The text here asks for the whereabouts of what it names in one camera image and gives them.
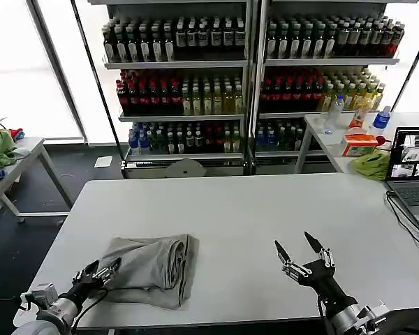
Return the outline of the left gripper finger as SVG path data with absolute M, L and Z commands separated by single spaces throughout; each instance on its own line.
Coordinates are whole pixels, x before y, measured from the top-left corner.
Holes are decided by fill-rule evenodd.
M 98 269 L 98 262 L 89 263 L 83 269 L 78 271 L 73 277 L 72 283 L 81 283 L 93 277 Z
M 101 285 L 105 285 L 111 281 L 118 272 L 122 263 L 121 258 L 113 260 L 107 267 L 102 268 L 92 275 L 92 279 Z

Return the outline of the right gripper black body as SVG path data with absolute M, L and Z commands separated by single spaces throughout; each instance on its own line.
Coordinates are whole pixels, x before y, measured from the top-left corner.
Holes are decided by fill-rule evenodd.
M 326 267 L 322 260 L 314 260 L 303 265 L 311 273 L 299 279 L 302 286 L 313 288 L 324 303 L 326 314 L 338 314 L 345 308 L 356 305 L 355 298 L 348 296 L 334 279 L 335 269 Z

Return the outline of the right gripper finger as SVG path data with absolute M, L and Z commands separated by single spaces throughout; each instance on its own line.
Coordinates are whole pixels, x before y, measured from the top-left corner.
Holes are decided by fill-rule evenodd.
M 335 268 L 335 261 L 330 248 L 324 248 L 319 240 L 313 237 L 308 232 L 304 232 L 304 236 L 308 241 L 309 245 L 313 249 L 314 253 L 318 255 L 318 258 L 324 261 L 327 268 Z
M 309 269 L 300 266 L 296 264 L 294 261 L 292 261 L 290 256 L 284 250 L 283 246 L 277 240 L 274 240 L 274 245 L 277 250 L 278 258 L 281 260 L 282 263 L 282 272 L 284 272 L 293 280 L 300 280 L 309 277 Z

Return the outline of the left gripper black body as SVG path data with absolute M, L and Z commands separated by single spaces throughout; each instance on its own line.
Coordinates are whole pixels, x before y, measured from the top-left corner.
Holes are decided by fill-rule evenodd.
M 95 275 L 85 275 L 72 280 L 73 287 L 66 293 L 70 299 L 86 299 L 103 287 L 103 280 Z

